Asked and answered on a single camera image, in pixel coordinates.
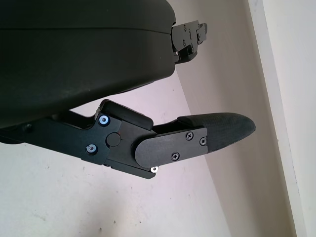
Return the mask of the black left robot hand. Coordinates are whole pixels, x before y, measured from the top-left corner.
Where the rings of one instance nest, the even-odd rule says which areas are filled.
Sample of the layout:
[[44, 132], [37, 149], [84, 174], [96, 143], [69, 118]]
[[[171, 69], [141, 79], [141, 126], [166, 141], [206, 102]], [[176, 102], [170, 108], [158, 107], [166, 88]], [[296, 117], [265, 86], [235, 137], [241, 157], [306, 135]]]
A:
[[235, 113], [151, 118], [108, 100], [193, 60], [207, 25], [177, 25], [165, 0], [3, 0], [0, 141], [27, 143], [151, 179], [161, 165], [251, 135]]

